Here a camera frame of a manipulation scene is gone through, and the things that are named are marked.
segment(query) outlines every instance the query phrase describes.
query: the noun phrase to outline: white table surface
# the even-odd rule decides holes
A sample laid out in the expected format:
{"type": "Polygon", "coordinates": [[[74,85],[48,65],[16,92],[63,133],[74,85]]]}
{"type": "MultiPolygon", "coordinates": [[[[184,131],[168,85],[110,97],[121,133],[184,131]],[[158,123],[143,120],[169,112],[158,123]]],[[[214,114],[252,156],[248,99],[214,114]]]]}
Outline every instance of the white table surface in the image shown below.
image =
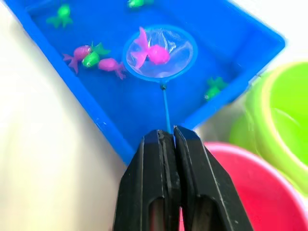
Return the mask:
{"type": "MultiPolygon", "coordinates": [[[[287,48],[269,68],[308,59],[308,1],[237,2],[287,39],[287,48]]],[[[219,127],[225,114],[230,115],[222,110],[198,128],[200,136],[226,139],[219,127]],[[218,133],[210,137],[205,128],[218,133]]],[[[106,231],[124,171],[105,137],[0,2],[0,230],[106,231]]]]}

